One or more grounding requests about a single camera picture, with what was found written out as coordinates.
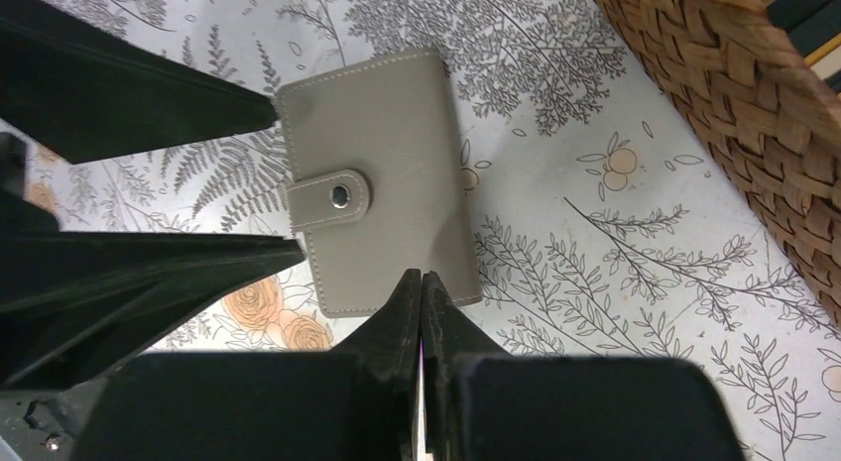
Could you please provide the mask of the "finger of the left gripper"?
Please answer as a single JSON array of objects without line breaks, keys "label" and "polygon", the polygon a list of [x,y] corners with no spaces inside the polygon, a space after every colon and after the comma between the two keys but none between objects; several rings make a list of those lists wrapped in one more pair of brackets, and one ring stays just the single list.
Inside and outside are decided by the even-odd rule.
[{"label": "finger of the left gripper", "polygon": [[264,130],[277,113],[42,0],[1,0],[1,118],[79,164]]},{"label": "finger of the left gripper", "polygon": [[113,371],[227,294],[303,260],[273,236],[18,232],[1,239],[1,387]]}]

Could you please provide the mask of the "brown wicker divided basket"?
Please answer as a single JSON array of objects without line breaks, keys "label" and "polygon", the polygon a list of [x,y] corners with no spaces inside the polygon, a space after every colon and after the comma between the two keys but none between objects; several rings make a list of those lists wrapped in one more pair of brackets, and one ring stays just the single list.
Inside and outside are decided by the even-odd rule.
[{"label": "brown wicker divided basket", "polygon": [[840,100],[765,0],[594,0],[840,317]]}]

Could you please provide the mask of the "grey leather card holder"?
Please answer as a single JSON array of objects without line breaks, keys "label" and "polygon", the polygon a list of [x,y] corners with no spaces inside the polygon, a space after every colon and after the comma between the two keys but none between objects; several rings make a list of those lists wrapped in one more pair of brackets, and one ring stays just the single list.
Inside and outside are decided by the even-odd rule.
[{"label": "grey leather card holder", "polygon": [[459,305],[482,297],[460,134],[436,49],[373,58],[282,86],[285,187],[322,313],[384,305],[404,271],[434,272]]}]

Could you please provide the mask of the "floral patterned table mat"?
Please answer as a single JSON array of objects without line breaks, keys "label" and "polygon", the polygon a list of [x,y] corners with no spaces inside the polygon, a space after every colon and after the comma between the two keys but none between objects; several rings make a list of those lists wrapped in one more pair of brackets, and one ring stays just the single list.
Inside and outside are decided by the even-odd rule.
[{"label": "floral patterned table mat", "polygon": [[43,0],[239,85],[437,46],[484,298],[519,354],[688,359],[750,460],[840,456],[833,320],[594,0]]}]

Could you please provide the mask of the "cards stack in basket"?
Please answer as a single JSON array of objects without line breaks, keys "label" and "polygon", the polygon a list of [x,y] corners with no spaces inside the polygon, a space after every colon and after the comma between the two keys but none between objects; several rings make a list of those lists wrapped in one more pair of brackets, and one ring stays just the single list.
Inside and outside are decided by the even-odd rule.
[{"label": "cards stack in basket", "polygon": [[840,0],[767,0],[767,12],[806,65],[840,95]]}]

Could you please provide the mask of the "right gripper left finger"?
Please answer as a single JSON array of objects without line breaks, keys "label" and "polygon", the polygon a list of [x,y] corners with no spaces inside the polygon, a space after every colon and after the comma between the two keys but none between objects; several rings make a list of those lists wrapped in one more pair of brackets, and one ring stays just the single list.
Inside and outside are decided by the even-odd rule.
[{"label": "right gripper left finger", "polygon": [[416,458],[421,272],[403,273],[386,303],[333,350],[352,355],[351,446],[357,460]]}]

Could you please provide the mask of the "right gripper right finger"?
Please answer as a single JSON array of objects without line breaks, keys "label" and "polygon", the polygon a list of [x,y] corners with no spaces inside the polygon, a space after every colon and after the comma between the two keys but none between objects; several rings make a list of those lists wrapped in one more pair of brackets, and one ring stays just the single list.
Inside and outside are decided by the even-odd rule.
[{"label": "right gripper right finger", "polygon": [[456,306],[435,272],[422,277],[420,336],[427,448],[436,460],[503,460],[512,358]]}]

